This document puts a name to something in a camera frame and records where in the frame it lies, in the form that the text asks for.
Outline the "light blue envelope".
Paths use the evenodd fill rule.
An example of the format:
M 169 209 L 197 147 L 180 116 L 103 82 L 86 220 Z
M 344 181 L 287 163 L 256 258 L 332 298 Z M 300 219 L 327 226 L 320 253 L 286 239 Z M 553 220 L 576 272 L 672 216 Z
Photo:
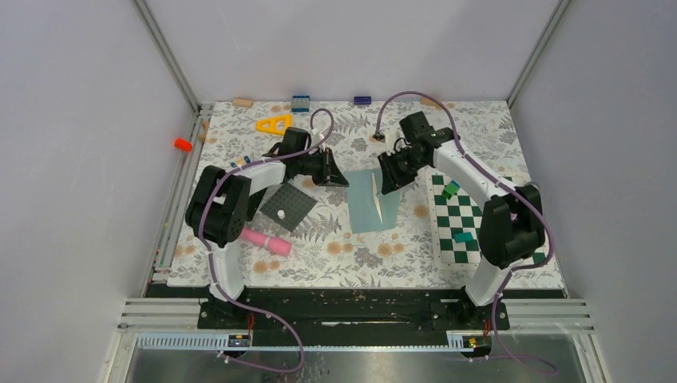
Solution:
M 371 185 L 372 172 L 376 175 L 383 224 L 380 224 L 374 206 Z M 348 172 L 345 177 L 350 183 L 346 194 L 352 233 L 363 234 L 394 229 L 398 216 L 400 192 L 394 191 L 387 195 L 381 193 L 382 172 L 379 169 L 367 169 Z

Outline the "beige letter paper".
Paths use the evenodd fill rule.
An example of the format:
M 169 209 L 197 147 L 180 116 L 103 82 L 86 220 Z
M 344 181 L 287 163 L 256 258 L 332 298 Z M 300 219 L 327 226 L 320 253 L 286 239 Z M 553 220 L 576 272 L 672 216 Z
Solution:
M 372 185 L 374 206 L 375 206 L 376 212 L 378 214 L 380 224 L 383 224 L 382 209 L 381 209 L 381 204 L 380 204 L 378 185 L 377 185 L 376 175 L 375 175 L 374 172 L 371 173 L 371 185 Z

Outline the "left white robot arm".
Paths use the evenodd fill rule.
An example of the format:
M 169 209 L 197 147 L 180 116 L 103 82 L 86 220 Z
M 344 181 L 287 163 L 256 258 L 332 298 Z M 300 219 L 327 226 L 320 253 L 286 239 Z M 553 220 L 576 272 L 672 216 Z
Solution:
M 207 248 L 210 294 L 222 301 L 216 315 L 227 327 L 239 327 L 247 320 L 248 308 L 237 299 L 244 282 L 239 267 L 228 263 L 239 258 L 236 241 L 255 214 L 263 193 L 298 175 L 310 176 L 317 186 L 349 186 L 333 152 L 322 144 L 322 140 L 312 144 L 311 134 L 305 130 L 288 128 L 283 139 L 261 159 L 229 172 L 209 165 L 200 174 L 185 222 Z

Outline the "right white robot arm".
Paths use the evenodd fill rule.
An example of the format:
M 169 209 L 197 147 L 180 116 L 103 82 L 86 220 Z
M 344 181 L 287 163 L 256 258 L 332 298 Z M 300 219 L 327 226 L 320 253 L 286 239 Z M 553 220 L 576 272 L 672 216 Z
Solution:
M 378 156 L 382 195 L 411 184 L 420 169 L 431 167 L 459 183 L 481 209 L 477 236 L 482 259 L 465 285 L 457 308 L 459 321 L 476 329 L 489 319 L 488 305 L 508 277 L 546 240 L 540 192 L 517 186 L 488 169 L 461 146 L 453 128 L 435 129 L 417 112 L 399 122 L 405 144 Z

